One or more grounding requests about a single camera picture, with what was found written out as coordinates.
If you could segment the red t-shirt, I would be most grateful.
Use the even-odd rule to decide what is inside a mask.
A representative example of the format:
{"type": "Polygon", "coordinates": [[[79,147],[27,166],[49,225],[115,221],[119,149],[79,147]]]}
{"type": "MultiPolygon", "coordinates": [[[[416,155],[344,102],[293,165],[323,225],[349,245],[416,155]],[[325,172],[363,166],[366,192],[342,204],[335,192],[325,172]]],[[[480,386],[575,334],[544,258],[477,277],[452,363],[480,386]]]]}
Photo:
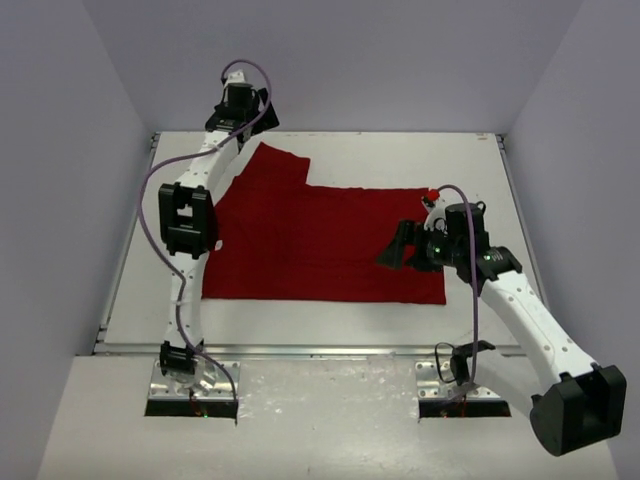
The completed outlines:
{"type": "Polygon", "coordinates": [[[425,189],[312,186],[310,164],[259,144],[215,206],[203,298],[445,304],[443,273],[376,262],[400,221],[425,217],[425,189]]]}

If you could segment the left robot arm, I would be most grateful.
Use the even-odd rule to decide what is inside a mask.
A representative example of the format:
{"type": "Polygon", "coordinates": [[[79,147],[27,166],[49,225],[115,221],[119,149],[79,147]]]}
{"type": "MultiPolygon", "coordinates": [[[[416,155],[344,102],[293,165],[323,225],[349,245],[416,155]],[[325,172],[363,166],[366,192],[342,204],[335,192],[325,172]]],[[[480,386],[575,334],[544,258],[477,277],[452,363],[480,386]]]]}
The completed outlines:
{"type": "Polygon", "coordinates": [[[219,239],[212,193],[231,161],[253,135],[279,125],[269,89],[249,83],[224,87],[206,122],[205,140],[187,171],[158,191],[160,236],[175,268],[169,325],[160,347],[164,375],[195,376],[203,349],[200,304],[204,270],[219,239]]]}

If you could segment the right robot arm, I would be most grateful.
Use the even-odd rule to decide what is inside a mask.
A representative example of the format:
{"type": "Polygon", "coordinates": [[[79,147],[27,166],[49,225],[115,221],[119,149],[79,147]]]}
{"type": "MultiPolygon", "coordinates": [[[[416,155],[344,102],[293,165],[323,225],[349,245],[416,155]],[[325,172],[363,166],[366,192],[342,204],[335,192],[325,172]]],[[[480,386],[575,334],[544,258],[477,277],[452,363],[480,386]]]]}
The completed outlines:
{"type": "Polygon", "coordinates": [[[484,225],[484,202],[423,202],[422,222],[402,220],[379,265],[436,273],[456,271],[504,323],[523,349],[531,371],[511,364],[494,344],[474,338],[454,345],[448,375],[449,401],[483,386],[525,415],[541,446],[562,456],[620,434],[627,380],[615,366],[602,366],[560,326],[504,246],[493,246],[484,225]]]}

